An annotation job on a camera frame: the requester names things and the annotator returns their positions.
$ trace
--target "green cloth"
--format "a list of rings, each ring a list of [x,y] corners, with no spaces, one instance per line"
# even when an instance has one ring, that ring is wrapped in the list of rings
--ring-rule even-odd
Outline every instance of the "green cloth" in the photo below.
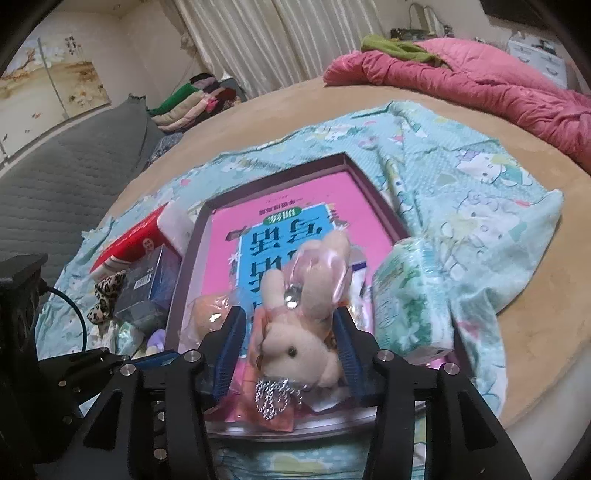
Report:
[[[195,88],[190,83],[185,83],[164,102],[162,102],[162,105],[157,108],[152,108],[148,111],[148,113],[150,116],[164,115],[176,107],[180,102],[186,100],[189,95],[192,95],[195,92],[199,92],[199,89]]]
[[[445,62],[429,53],[422,47],[415,45],[410,41],[402,41],[398,39],[388,40],[380,35],[367,35],[361,41],[361,51],[379,50],[387,53],[391,57],[406,61],[418,61],[420,63],[428,63],[434,67],[440,67]]]

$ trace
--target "black cable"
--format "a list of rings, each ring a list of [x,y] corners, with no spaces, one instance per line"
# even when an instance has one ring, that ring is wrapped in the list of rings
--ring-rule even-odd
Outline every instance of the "black cable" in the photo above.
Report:
[[[82,312],[78,308],[78,306],[74,303],[74,301],[65,293],[58,290],[57,288],[50,287],[47,283],[41,278],[39,280],[39,293],[41,295],[46,294],[47,292],[53,293],[60,297],[63,301],[65,301],[70,307],[74,309],[78,318],[80,319],[80,324],[82,325],[82,350],[81,352],[86,352],[86,344],[88,342],[88,332],[86,330],[86,323],[84,321],[84,317],[82,316]]]

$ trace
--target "plastic bag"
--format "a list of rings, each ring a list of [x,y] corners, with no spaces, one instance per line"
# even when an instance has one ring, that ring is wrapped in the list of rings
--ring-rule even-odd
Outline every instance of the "plastic bag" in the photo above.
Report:
[[[188,325],[181,331],[180,341],[191,348],[198,348],[209,332],[222,328],[230,308],[236,304],[230,293],[202,295],[191,304]]]

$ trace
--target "round bed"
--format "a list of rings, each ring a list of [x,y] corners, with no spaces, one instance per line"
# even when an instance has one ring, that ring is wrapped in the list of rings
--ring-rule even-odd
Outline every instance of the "round bed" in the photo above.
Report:
[[[501,118],[420,93],[387,86],[326,87],[318,78],[250,100],[191,129],[130,182],[107,215],[120,215],[223,151],[262,144],[393,99],[413,100],[498,138],[546,189],[564,193],[562,219],[540,266],[499,315],[509,381],[501,422],[532,478],[551,479],[591,420],[591,177],[544,141]]]

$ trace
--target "stack of clothes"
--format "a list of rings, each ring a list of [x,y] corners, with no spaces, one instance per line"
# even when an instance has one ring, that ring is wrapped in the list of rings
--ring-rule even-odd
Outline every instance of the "stack of clothes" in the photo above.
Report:
[[[200,73],[149,113],[160,130],[171,134],[186,132],[240,101],[236,90],[221,86],[210,73]]]

